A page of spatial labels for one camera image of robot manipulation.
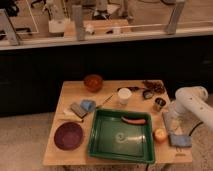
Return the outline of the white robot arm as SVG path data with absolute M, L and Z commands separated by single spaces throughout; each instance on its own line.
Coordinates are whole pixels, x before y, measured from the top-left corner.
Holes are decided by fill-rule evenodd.
M 213 131 L 213 107 L 206 103 L 207 99 L 205 87 L 182 87 L 175 92 L 175 100 L 169 104 L 168 111 L 175 117 L 191 112 Z

